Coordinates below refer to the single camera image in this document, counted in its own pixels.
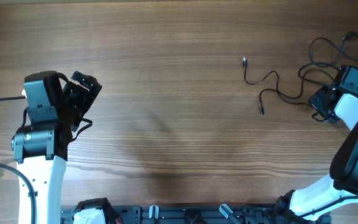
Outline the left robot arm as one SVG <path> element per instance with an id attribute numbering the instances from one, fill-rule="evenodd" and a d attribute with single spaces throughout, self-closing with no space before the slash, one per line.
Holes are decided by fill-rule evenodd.
<path id="1" fill-rule="evenodd" d="M 78 71 L 71 78 L 53 70 L 25 77 L 28 106 L 11 140 L 21 175 L 19 223 L 61 222 L 68 146 L 92 126 L 85 114 L 101 89 L 95 77 Z"/>

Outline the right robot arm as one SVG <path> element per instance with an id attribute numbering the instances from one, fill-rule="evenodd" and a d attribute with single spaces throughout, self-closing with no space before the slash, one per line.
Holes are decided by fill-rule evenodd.
<path id="1" fill-rule="evenodd" d="M 316 110 L 343 120 L 350 133 L 335 154 L 329 174 L 307 188 L 278 198 L 272 223 L 325 223 L 330 211 L 358 203 L 358 68 L 342 65 L 322 88 Z"/>

